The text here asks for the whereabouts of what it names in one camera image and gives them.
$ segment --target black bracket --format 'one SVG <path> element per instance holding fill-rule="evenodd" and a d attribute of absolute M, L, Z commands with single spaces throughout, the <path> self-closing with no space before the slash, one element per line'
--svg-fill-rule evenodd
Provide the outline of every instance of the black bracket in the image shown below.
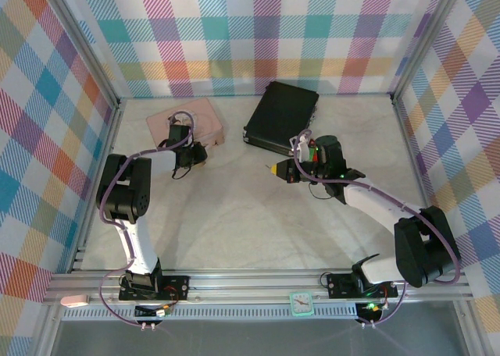
<path fill-rule="evenodd" d="M 361 287 L 352 278 L 352 274 L 326 274 L 326 277 L 330 299 L 382 299 L 385 297 L 385 290 L 387 290 L 387 297 L 398 297 L 398 289 L 393 287 L 391 282 L 376 284 L 373 287 L 377 288 L 361 291 Z"/>
<path fill-rule="evenodd" d="M 162 277 L 163 290 L 158 293 L 151 293 L 143 290 L 136 290 L 131 288 L 127 282 L 127 279 L 121 279 L 120 282 L 120 294 L 118 295 L 118 300 L 121 301 L 139 301 L 139 300 L 155 300 L 155 301 L 171 301 L 172 290 L 168 290 L 167 287 L 173 287 L 178 293 L 179 301 L 186 301 L 188 299 L 189 293 L 189 276 L 163 276 Z"/>

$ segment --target plaid backdrop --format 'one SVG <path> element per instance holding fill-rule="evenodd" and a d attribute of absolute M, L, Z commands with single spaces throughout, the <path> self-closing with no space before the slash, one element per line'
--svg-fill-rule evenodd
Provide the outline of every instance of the plaid backdrop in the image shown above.
<path fill-rule="evenodd" d="M 0 0 L 0 355 L 24 355 L 111 108 L 46 0 Z"/>
<path fill-rule="evenodd" d="M 438 0 L 67 2 L 116 89 L 137 98 L 261 94 L 274 79 L 387 93 Z"/>
<path fill-rule="evenodd" d="M 458 0 L 403 96 L 427 193 L 446 211 L 500 354 L 500 0 Z"/>

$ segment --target small clock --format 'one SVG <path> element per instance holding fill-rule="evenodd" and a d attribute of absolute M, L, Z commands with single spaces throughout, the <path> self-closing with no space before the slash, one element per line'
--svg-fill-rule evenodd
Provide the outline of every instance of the small clock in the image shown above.
<path fill-rule="evenodd" d="M 295 316 L 313 315 L 313 298 L 309 292 L 293 292 L 290 294 L 291 314 Z"/>

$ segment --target pink box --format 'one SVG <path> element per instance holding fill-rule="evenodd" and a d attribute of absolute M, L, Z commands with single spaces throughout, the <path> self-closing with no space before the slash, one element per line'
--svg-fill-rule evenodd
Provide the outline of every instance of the pink box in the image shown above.
<path fill-rule="evenodd" d="M 223 126 L 219 118 L 217 118 L 215 110 L 210 105 L 208 98 L 200 98 L 146 118 L 146 123 L 156 146 L 168 138 L 170 130 L 169 117 L 179 111 L 189 112 L 193 115 L 196 141 L 206 147 L 220 145 L 224 142 Z M 182 124 L 189 124 L 187 116 L 185 118 L 177 116 L 176 118 L 180 119 Z"/>

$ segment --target clock face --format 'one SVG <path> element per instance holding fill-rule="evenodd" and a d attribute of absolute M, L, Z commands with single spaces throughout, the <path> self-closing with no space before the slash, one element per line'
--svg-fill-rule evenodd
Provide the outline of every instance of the clock face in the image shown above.
<path fill-rule="evenodd" d="M 308 292 L 295 292 L 290 295 L 293 315 L 311 315 L 314 313 L 313 300 Z"/>

